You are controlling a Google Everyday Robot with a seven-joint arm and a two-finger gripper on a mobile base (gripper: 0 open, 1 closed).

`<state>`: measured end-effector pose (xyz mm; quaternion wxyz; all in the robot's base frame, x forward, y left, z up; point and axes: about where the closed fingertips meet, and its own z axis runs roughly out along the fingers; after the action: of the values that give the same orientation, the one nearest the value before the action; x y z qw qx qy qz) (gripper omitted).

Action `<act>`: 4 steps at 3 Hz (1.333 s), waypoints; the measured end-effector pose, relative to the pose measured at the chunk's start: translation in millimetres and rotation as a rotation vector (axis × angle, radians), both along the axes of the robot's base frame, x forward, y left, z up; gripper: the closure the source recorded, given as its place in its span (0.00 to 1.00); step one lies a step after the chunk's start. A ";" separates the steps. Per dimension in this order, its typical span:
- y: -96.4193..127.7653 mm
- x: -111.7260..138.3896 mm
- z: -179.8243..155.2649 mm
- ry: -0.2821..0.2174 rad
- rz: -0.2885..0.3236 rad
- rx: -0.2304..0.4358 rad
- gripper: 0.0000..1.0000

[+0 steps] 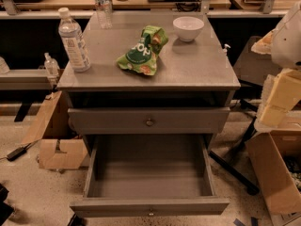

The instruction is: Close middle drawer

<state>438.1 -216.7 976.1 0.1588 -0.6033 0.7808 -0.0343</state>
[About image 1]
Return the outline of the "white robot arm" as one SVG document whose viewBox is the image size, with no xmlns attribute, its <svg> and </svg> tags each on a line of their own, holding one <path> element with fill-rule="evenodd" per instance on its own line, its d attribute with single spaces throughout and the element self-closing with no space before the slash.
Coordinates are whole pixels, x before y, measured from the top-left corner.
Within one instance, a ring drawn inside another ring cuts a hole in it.
<svg viewBox="0 0 301 226">
<path fill-rule="evenodd" d="M 282 71 L 268 75 L 261 93 L 258 122 L 277 127 L 301 100 L 301 2 L 296 2 L 272 33 L 271 58 Z"/>
</svg>

